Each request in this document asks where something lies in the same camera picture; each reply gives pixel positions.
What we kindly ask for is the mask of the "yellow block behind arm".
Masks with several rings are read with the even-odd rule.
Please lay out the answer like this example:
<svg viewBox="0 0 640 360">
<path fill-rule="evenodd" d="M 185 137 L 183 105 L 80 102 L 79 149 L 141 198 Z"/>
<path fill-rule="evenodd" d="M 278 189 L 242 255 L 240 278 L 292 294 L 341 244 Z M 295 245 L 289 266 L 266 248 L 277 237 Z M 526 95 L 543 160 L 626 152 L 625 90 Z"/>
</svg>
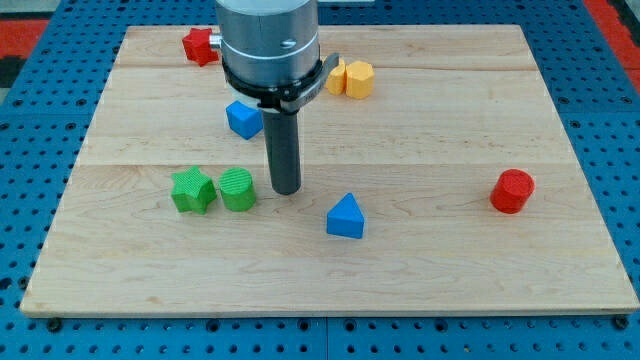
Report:
<svg viewBox="0 0 640 360">
<path fill-rule="evenodd" d="M 346 64 L 340 58 L 338 65 L 334 67 L 327 77 L 325 88 L 332 95 L 340 95 L 346 88 Z"/>
</svg>

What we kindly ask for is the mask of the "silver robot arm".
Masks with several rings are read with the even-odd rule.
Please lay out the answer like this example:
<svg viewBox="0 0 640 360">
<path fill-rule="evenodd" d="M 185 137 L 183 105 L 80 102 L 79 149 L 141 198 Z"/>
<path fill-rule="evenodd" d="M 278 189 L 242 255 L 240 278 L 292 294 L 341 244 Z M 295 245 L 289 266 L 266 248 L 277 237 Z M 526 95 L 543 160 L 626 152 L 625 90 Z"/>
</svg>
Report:
<svg viewBox="0 0 640 360">
<path fill-rule="evenodd" d="M 320 59 L 316 0 L 216 0 L 223 64 L 259 87 L 303 79 Z"/>
</svg>

